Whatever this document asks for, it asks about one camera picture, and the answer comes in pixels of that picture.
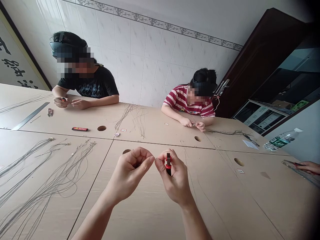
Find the water bottle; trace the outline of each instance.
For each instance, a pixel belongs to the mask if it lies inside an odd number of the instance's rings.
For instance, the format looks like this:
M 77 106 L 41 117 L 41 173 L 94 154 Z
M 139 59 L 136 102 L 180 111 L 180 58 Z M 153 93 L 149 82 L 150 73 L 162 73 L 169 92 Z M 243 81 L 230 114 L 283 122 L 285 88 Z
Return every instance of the water bottle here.
M 270 152 L 277 151 L 279 148 L 282 148 L 283 146 L 287 145 L 288 143 L 295 140 L 299 133 L 302 133 L 303 130 L 299 128 L 295 128 L 292 131 L 284 132 L 275 138 L 271 139 L 269 142 L 267 142 L 263 147 Z

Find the girl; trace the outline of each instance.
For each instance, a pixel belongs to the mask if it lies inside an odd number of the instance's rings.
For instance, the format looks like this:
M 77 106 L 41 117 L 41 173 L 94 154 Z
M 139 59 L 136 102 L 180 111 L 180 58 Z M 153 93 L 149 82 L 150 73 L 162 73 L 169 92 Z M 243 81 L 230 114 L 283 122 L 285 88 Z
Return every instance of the girl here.
M 53 34 L 50 46 L 53 57 L 67 65 L 64 77 L 52 89 L 53 101 L 58 107 L 66 108 L 71 104 L 75 108 L 86 109 L 119 102 L 119 92 L 111 72 L 91 57 L 85 40 L 71 32 L 57 32 Z M 66 98 L 63 101 L 70 89 L 93 99 L 70 102 Z
M 161 111 L 185 127 L 192 127 L 193 122 L 174 110 L 193 115 L 200 114 L 202 121 L 196 122 L 195 126 L 204 132 L 205 126 L 211 125 L 215 117 L 210 97 L 214 95 L 213 92 L 217 88 L 216 79 L 215 70 L 202 68 L 196 71 L 190 83 L 178 85 L 168 94 Z

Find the wooden door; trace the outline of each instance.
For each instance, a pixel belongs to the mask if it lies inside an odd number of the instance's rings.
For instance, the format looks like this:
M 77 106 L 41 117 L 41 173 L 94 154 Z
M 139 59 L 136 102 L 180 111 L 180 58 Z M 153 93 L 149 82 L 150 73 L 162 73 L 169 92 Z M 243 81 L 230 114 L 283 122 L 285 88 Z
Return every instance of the wooden door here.
M 216 116 L 231 118 L 302 42 L 308 29 L 307 24 L 268 9 L 220 83 L 229 79 Z

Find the bottle label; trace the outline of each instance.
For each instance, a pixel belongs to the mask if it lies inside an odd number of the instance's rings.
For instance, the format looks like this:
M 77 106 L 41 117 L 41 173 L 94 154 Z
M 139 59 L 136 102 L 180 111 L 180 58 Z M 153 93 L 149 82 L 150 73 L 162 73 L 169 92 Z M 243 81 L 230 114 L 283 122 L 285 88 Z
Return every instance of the bottle label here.
M 271 143 L 273 146 L 276 146 L 277 148 L 282 148 L 283 146 L 287 145 L 289 142 L 277 136 L 274 139 L 271 139 L 269 143 Z

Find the white tile wall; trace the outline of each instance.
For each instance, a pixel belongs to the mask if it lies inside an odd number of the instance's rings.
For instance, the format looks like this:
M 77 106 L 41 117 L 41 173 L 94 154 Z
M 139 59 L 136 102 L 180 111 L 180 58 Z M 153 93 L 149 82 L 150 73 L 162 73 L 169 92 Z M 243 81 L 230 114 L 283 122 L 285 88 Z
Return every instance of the white tile wall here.
M 188 83 L 203 67 L 215 69 L 219 83 L 239 53 L 196 39 L 193 31 L 182 35 L 177 26 L 168 31 L 164 22 L 135 18 L 130 11 L 92 0 L 1 1 L 52 86 L 59 71 L 50 37 L 70 31 L 84 38 L 97 61 L 111 71 L 122 102 L 160 107 L 175 86 Z

